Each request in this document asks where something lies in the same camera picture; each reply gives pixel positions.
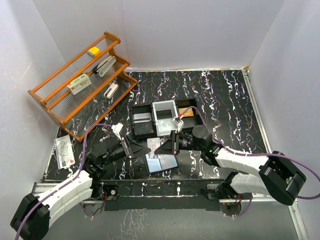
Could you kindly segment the silver VIP card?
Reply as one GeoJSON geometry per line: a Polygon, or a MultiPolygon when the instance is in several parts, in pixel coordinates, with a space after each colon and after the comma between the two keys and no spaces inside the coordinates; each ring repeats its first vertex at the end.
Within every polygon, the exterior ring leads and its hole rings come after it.
{"type": "Polygon", "coordinates": [[[133,122],[134,123],[147,123],[152,120],[152,116],[150,112],[144,113],[136,113],[133,115],[133,122]]]}
{"type": "Polygon", "coordinates": [[[148,138],[147,139],[147,147],[151,149],[149,153],[146,154],[147,159],[158,159],[158,155],[155,154],[155,150],[161,146],[161,141],[159,137],[148,138]]]}

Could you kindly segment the black leather card holder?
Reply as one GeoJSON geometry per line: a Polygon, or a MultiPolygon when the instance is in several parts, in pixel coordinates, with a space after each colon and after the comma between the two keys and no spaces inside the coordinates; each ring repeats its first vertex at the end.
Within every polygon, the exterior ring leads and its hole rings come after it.
{"type": "Polygon", "coordinates": [[[148,174],[155,174],[179,167],[177,158],[174,155],[145,155],[146,172],[148,174]]]}

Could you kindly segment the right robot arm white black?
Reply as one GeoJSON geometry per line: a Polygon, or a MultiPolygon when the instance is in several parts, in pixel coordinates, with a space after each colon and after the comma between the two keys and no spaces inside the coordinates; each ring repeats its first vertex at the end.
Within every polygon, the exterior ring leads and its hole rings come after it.
{"type": "Polygon", "coordinates": [[[207,198],[233,199],[241,194],[262,194],[291,206],[307,180],[283,154],[255,155],[229,149],[214,140],[204,125],[195,126],[191,136],[173,130],[154,152],[177,155],[181,150],[199,151],[206,164],[233,170],[221,184],[203,190],[207,198]]]}

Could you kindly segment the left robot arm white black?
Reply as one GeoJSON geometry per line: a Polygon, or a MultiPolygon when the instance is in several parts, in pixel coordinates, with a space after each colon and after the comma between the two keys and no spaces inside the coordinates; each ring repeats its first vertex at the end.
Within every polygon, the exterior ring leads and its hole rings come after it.
{"type": "Polygon", "coordinates": [[[63,182],[38,195],[27,194],[20,202],[10,226],[16,239],[41,240],[51,225],[67,211],[91,198],[103,195],[102,178],[107,165],[126,158],[132,160],[151,152],[127,136],[111,147],[96,145],[84,160],[82,169],[63,182]]]}

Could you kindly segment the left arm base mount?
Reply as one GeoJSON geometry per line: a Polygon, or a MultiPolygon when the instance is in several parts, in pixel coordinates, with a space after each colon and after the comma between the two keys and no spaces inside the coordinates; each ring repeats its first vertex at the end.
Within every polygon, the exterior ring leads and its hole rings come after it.
{"type": "Polygon", "coordinates": [[[119,198],[119,185],[110,181],[101,182],[92,192],[92,196],[82,201],[79,205],[84,213],[84,217],[93,221],[101,214],[107,204],[117,201],[119,198]]]}

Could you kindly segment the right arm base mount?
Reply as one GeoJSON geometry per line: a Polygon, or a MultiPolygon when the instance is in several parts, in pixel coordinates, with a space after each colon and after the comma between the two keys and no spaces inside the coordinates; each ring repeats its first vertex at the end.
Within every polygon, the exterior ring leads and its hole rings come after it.
{"type": "Polygon", "coordinates": [[[207,184],[204,196],[208,200],[218,201],[220,210],[215,215],[231,218],[233,221],[246,214],[253,201],[252,193],[233,193],[225,190],[222,184],[207,184]]]}

